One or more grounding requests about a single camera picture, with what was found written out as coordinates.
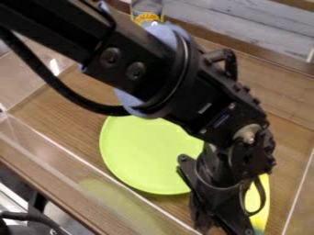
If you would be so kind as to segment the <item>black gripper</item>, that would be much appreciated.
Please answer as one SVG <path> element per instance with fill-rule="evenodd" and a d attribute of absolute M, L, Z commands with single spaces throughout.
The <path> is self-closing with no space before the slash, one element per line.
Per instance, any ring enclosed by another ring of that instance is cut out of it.
<path fill-rule="evenodd" d="M 177 172 L 190 189 L 190 215 L 194 228 L 206 234 L 221 227 L 228 235 L 256 235 L 250 217 L 265 206 L 265 189 L 260 176 L 249 162 L 242 159 L 233 166 L 225 158 L 204 152 L 198 158 L 186 154 L 178 157 Z M 246 194 L 252 185 L 258 188 L 261 206 L 257 211 L 246 209 Z"/>

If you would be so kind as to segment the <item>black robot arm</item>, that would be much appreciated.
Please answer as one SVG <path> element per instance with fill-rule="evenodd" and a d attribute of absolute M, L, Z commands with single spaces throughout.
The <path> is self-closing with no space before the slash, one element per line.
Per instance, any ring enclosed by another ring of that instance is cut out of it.
<path fill-rule="evenodd" d="M 30 38 L 114 87 L 121 103 L 102 105 L 53 74 L 22 39 Z M 249 188 L 277 164 L 276 140 L 261 101 L 238 80 L 232 50 L 206 51 L 170 22 L 142 28 L 106 2 L 0 0 L 0 40 L 38 76 L 73 103 L 99 114 L 163 118 L 202 140 L 198 157 L 178 157 L 192 190 L 194 226 L 229 235 L 256 235 L 246 208 Z"/>

